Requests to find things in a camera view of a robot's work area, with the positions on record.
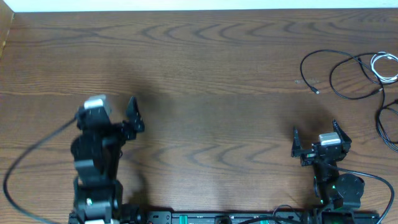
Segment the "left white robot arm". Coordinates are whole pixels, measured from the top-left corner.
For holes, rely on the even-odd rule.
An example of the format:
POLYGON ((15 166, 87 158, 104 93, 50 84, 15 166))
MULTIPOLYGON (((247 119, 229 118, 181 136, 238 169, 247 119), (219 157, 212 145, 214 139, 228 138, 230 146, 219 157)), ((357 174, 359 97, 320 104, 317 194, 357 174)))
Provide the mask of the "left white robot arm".
POLYGON ((137 205, 123 203, 123 185, 117 179, 122 147, 144 132, 137 100, 131 97, 126 116, 112 123, 105 95, 92 96, 75 118, 81 134, 72 142, 71 154, 78 173, 73 181, 73 210, 69 223, 146 223, 137 205))

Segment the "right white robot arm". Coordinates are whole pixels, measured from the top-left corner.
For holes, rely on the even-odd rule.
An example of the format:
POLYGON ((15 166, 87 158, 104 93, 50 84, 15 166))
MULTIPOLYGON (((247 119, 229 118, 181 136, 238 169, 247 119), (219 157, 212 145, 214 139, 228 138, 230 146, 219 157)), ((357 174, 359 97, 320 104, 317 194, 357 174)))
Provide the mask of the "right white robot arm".
POLYGON ((340 174, 337 167, 347 156, 352 140, 337 121, 332 124, 333 132, 319 135, 310 149, 303 148, 298 129, 293 129, 291 156, 298 157, 301 166, 313 168, 313 188, 321 201, 303 214, 304 223, 354 223, 354 211, 361 206, 364 180, 349 172, 340 174))

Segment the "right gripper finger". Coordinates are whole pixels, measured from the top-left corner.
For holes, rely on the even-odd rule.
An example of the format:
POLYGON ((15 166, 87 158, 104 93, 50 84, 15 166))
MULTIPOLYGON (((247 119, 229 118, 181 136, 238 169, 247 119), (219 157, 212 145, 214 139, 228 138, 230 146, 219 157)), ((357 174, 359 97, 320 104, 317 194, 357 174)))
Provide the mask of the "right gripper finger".
POLYGON ((352 140, 351 138, 340 128, 340 125, 338 124, 337 120, 332 121, 333 124, 333 130, 336 132, 341 140, 341 146, 342 150, 344 152, 349 152, 349 149, 351 148, 352 140))
POLYGON ((299 156, 302 150, 302 145, 300 142, 298 130, 296 127, 293 127, 293 142, 292 142, 292 156, 299 156))

